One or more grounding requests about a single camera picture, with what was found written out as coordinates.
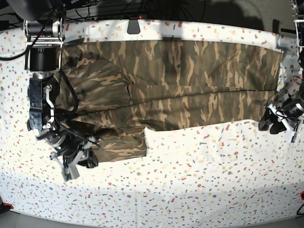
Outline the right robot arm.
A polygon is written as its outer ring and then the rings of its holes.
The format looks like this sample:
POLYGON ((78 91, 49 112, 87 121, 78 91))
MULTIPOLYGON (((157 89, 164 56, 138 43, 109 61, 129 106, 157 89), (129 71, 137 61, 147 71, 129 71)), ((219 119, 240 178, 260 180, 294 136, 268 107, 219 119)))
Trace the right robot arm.
POLYGON ((66 11, 59 0, 10 0, 8 4, 24 21, 26 49, 24 69, 32 74, 27 127, 36 139, 46 141, 54 151, 50 158, 61 167, 65 181, 77 179, 77 166, 94 168, 98 159, 93 152, 94 137, 85 137, 66 128, 60 118, 76 113, 79 100, 62 70, 66 11), (74 100, 72 110, 56 108, 55 101, 64 81, 74 100))

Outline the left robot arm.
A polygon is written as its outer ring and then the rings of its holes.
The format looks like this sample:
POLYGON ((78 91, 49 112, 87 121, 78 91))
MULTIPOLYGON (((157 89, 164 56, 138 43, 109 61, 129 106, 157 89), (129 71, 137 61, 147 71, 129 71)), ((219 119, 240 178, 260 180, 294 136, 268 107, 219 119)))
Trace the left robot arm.
POLYGON ((276 35, 276 47, 283 53, 279 65, 277 93, 264 104, 265 113, 258 123, 259 131, 271 134, 285 132, 285 141, 295 143, 304 123, 304 2, 292 0, 296 38, 276 35))

